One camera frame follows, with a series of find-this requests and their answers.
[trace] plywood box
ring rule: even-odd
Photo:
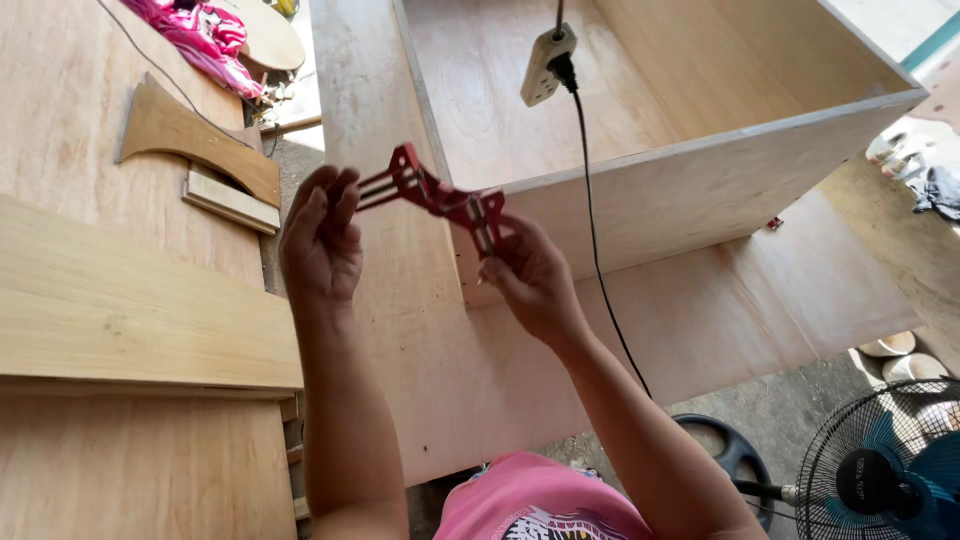
[[[502,187],[576,279],[593,268],[583,153],[566,92],[527,108],[543,0],[396,0],[441,178]],[[569,0],[604,273],[747,236],[926,92],[817,0]],[[453,248],[469,306],[468,234]]]

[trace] small red clip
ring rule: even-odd
[[[359,186],[357,211],[403,198],[470,231],[480,257],[496,254],[500,211],[506,202],[503,191],[461,191],[440,182],[420,165],[412,143],[397,146],[387,170]]]

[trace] power strip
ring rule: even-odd
[[[551,29],[534,41],[530,63],[527,64],[527,74],[524,75],[523,86],[520,87],[520,97],[523,98],[523,103],[527,104],[527,107],[533,107],[552,96],[560,85],[560,81],[553,76],[546,65],[563,53],[572,55],[573,50],[577,48],[577,37],[573,34],[570,25],[564,23],[561,28],[563,35],[559,39],[553,38],[555,31]]]

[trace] person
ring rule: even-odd
[[[280,239],[306,392],[306,498],[315,538],[406,538],[394,423],[352,306],[363,267],[358,178],[314,172]],[[594,336],[560,250],[529,219],[504,213],[502,224],[512,232],[480,277],[563,363],[630,499],[546,457],[512,454],[450,493],[435,538],[766,538],[727,474]]]

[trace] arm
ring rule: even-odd
[[[590,330],[563,254],[536,223],[503,215],[516,233],[482,280],[520,324],[548,345],[573,380],[617,477],[659,538],[765,539],[727,474],[647,397]]]
[[[306,498],[317,538],[405,538],[394,421],[353,315],[363,265],[360,230],[350,223],[358,178],[352,169],[314,172],[300,186],[280,239],[306,393]]]

